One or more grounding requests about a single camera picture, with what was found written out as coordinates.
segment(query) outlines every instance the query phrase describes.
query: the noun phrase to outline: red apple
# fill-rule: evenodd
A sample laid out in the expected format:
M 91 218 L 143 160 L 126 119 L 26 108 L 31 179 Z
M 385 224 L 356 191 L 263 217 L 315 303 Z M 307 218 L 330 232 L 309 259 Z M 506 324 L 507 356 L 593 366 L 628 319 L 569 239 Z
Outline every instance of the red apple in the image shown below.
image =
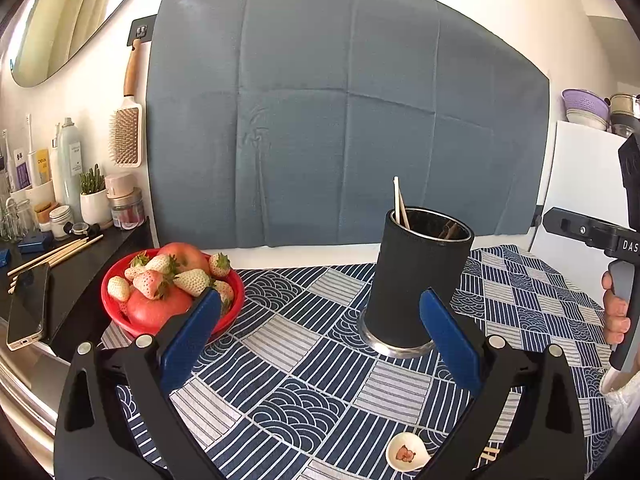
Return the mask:
M 134 323 L 156 334 L 174 314 L 187 312 L 193 298 L 175 285 L 166 288 L 161 300 L 145 298 L 136 288 L 127 301 L 127 317 Z
M 177 271 L 185 272 L 191 269 L 202 269 L 209 276 L 209 261 L 207 257 L 200 252 L 199 248 L 181 242 L 173 242 L 165 245 L 158 251 L 158 254 L 170 254 L 175 258 Z

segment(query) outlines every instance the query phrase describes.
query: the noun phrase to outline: white cabinet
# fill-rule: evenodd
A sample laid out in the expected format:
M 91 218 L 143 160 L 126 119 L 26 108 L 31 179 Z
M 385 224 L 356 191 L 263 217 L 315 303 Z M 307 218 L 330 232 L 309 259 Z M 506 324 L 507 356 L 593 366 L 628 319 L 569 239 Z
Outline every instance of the white cabinet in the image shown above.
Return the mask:
M 618 148 L 624 141 L 607 132 L 558 121 L 544 211 L 560 207 L 628 227 L 618 161 Z M 602 304 L 600 279 L 612 260 L 603 251 L 547 233 L 541 225 L 531 252 Z

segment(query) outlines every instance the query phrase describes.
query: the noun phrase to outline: blue patterned tablecloth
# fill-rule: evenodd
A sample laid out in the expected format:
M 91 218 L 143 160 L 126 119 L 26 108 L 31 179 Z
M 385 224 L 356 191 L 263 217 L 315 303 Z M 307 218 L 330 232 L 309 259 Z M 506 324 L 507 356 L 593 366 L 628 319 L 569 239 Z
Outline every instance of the blue patterned tablecloth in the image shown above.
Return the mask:
M 452 381 L 435 350 L 398 360 L 363 343 L 356 320 L 374 270 L 360 264 L 239 271 L 246 290 L 241 315 L 171 394 L 229 479 L 409 478 L 386 464 L 390 438 L 413 431 L 431 454 L 443 443 L 469 392 Z M 452 306 L 513 347 L 540 351 L 555 342 L 564 349 L 592 470 L 612 431 L 598 392 L 610 353 L 602 309 L 513 245 L 472 251 Z M 112 325 L 103 342 L 113 347 L 127 340 Z M 119 395 L 145 458 L 163 465 L 128 389 Z M 502 445 L 519 399 L 514 388 L 489 446 Z

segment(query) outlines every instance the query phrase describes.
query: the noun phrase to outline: human hand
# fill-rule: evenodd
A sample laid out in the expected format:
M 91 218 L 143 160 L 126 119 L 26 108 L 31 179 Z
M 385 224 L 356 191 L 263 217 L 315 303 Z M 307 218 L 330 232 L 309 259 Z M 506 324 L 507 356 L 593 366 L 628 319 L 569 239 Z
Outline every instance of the human hand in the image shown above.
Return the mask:
M 607 271 L 602 276 L 602 288 L 605 290 L 602 297 L 605 311 L 604 339 L 609 344 L 620 344 L 631 326 L 631 320 L 626 316 L 626 301 L 614 295 L 612 287 L 613 279 Z

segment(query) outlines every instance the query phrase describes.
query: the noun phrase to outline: gripper handle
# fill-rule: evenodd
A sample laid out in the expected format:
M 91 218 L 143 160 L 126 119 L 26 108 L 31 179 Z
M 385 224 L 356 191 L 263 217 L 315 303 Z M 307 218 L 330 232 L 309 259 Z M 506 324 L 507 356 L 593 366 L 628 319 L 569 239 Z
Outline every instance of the gripper handle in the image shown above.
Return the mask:
M 636 360 L 636 353 L 640 348 L 640 272 L 629 262 L 615 260 L 609 264 L 609 272 L 613 280 L 611 291 L 619 298 L 626 301 L 629 308 L 626 316 L 631 320 L 631 326 L 625 334 L 622 343 L 612 345 L 613 352 L 609 357 L 609 363 L 616 370 L 631 372 Z

